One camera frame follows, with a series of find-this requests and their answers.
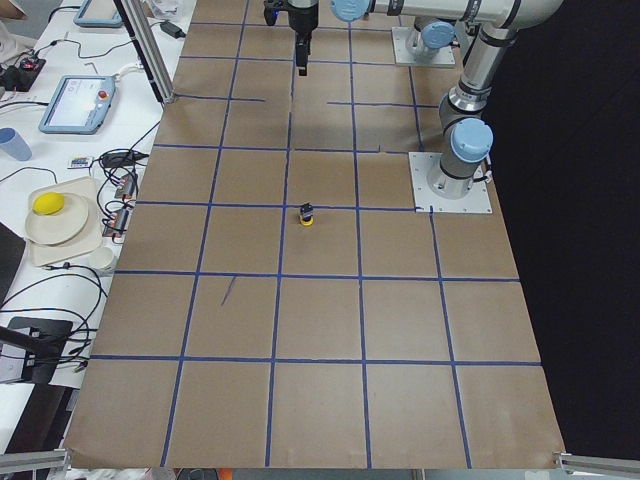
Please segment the beige round plate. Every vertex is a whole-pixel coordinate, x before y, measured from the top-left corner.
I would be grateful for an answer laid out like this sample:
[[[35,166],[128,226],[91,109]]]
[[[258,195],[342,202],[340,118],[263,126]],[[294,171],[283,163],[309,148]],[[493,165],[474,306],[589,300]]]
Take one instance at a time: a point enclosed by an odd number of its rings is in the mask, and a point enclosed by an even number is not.
[[[71,239],[84,227],[89,214],[88,202],[83,196],[61,193],[64,208],[53,215],[38,215],[31,211],[25,220],[26,236],[35,243],[54,245]]]

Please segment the black stand base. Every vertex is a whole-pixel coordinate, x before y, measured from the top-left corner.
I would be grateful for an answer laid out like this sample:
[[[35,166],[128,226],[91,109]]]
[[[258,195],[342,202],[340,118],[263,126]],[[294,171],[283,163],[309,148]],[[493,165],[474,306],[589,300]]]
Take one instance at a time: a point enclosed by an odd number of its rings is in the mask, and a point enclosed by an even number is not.
[[[66,320],[12,318],[1,327],[1,383],[48,384],[72,326]]]

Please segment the yellow push button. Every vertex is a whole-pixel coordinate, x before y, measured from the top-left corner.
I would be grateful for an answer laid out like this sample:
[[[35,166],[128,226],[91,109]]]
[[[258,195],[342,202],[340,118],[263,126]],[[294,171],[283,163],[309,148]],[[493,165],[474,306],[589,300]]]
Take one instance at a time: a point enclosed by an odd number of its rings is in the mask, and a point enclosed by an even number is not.
[[[299,223],[305,227],[314,223],[314,207],[311,203],[307,202],[299,207]]]

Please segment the teach pendant with screen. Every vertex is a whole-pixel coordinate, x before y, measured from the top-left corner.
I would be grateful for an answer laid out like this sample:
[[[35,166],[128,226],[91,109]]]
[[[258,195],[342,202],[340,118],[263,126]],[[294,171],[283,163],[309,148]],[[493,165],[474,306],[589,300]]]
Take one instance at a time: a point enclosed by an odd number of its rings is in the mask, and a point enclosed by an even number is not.
[[[113,76],[65,75],[40,121],[46,134],[94,134],[115,95]]]

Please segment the yellow lemon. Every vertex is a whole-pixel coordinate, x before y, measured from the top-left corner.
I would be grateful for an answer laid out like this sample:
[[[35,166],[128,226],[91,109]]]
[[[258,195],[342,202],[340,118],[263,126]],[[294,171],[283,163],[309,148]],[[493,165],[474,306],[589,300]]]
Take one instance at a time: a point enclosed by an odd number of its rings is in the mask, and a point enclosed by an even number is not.
[[[58,192],[46,192],[39,195],[32,204],[32,211],[38,215],[53,215],[64,208],[64,195]]]

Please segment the beige rectangular tray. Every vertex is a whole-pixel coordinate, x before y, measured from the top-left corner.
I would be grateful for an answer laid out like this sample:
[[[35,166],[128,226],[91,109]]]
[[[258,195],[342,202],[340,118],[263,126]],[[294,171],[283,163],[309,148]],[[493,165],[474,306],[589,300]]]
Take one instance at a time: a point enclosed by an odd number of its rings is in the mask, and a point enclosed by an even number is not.
[[[51,215],[35,213],[34,202],[47,192],[63,195],[63,208]],[[96,195],[97,183],[91,177],[43,187],[29,195],[24,229],[29,240],[29,258],[35,266],[88,254],[102,245]]]

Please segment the black power adapter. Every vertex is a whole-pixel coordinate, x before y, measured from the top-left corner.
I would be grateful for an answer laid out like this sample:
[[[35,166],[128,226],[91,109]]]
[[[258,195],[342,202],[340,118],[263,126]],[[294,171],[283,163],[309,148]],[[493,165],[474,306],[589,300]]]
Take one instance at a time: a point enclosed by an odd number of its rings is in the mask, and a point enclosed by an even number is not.
[[[164,32],[165,34],[169,35],[171,38],[174,39],[180,39],[180,38],[185,38],[186,37],[186,33],[176,24],[165,20],[163,22],[160,23],[160,29],[162,32]]]

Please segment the brown paper mat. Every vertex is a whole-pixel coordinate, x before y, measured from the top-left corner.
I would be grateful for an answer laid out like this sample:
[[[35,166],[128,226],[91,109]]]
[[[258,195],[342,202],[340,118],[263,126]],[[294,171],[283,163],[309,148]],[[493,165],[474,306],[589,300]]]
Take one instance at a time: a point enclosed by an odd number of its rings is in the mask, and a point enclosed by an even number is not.
[[[327,7],[307,76],[200,1],[65,444],[77,468],[549,468],[563,440],[501,211],[415,210],[458,68]],[[314,223],[299,223],[299,207]]]

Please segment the aluminium frame post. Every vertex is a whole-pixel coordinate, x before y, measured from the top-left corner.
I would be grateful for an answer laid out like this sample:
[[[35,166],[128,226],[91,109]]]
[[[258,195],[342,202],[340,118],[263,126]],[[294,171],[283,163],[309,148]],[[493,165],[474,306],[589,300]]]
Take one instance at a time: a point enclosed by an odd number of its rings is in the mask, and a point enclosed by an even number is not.
[[[133,42],[152,91],[161,104],[174,101],[174,89],[140,1],[114,0],[118,14]]]

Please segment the light blue plastic cup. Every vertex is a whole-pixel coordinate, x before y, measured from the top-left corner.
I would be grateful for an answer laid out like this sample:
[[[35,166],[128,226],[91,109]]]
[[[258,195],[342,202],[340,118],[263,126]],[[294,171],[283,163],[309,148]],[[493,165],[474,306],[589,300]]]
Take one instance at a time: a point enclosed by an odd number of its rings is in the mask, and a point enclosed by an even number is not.
[[[1,150],[15,160],[28,161],[32,157],[32,151],[23,137],[13,128],[0,129]]]

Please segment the small colourful card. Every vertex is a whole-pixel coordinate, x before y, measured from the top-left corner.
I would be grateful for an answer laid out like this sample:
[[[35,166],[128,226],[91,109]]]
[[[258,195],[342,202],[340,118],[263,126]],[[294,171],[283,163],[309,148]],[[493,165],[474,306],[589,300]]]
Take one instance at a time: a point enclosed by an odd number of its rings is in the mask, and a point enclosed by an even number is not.
[[[74,157],[69,161],[68,169],[88,169],[93,162],[92,156]]]

